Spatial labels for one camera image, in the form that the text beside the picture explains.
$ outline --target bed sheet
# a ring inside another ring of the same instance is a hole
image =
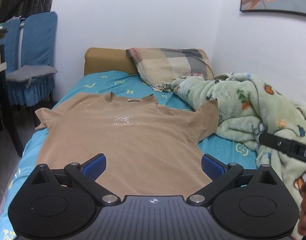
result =
[[[139,75],[130,76],[121,71],[95,73],[83,77],[58,104],[80,92],[103,94],[109,91],[114,92],[117,96],[134,98],[154,94],[160,104],[193,111],[186,102],[182,101],[173,92],[155,92],[150,86],[142,82]],[[47,135],[47,128],[35,132],[24,148],[23,158],[20,160],[14,178],[8,186],[7,198],[0,215],[0,239],[15,238],[15,233],[8,219],[7,210],[12,199],[34,169],[38,153]],[[256,169],[256,153],[240,143],[222,139],[217,135],[211,135],[201,141],[199,147],[203,153],[208,153],[223,163],[236,162],[245,169]]]

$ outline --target chair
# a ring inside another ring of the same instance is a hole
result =
[[[56,70],[50,67],[53,66],[56,27],[55,12],[29,16],[25,20],[23,30],[21,68],[6,76],[10,104],[26,105],[32,110],[34,117],[34,106],[42,98],[49,95],[53,104],[52,89],[55,87]],[[11,44],[6,41],[5,49],[9,46]]]
[[[5,61],[7,62],[7,68],[5,70],[6,75],[18,68],[20,25],[21,21],[19,18],[12,18],[3,23],[3,27],[7,28],[7,33],[5,37],[0,40],[0,43],[6,45],[4,49]],[[2,130],[3,125],[0,117],[0,131]]]

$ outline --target t-shirt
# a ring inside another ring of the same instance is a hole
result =
[[[217,101],[196,112],[158,104],[154,95],[141,99],[79,93],[54,110],[36,110],[38,129],[49,134],[37,163],[62,169],[103,153],[106,170],[97,183],[118,195],[183,195],[210,179],[201,169],[198,142],[218,125]]]

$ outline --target floor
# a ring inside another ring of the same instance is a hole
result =
[[[48,101],[42,101],[39,103],[37,108],[40,107],[49,108],[50,103]],[[13,108],[13,116],[15,125],[24,146],[35,131],[32,115],[30,112],[26,111],[25,107],[22,107],[21,111]],[[0,203],[19,159],[20,158],[16,153],[11,138],[6,128],[4,128],[3,131],[0,131]]]

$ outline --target bed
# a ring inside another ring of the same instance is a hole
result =
[[[160,104],[185,111],[193,111],[186,102],[182,101],[173,92],[156,92],[142,82],[133,60],[126,56],[124,50],[88,49],[85,54],[84,75],[57,105],[80,92],[103,94],[112,91],[117,96],[134,98],[154,94]],[[34,169],[38,153],[47,135],[48,129],[39,130],[25,146],[23,157],[6,189],[5,198],[0,207],[0,239],[15,238],[7,210],[12,199]],[[245,169],[256,169],[256,153],[240,143],[211,135],[201,141],[199,147],[203,153],[208,153],[223,163],[236,162]]]

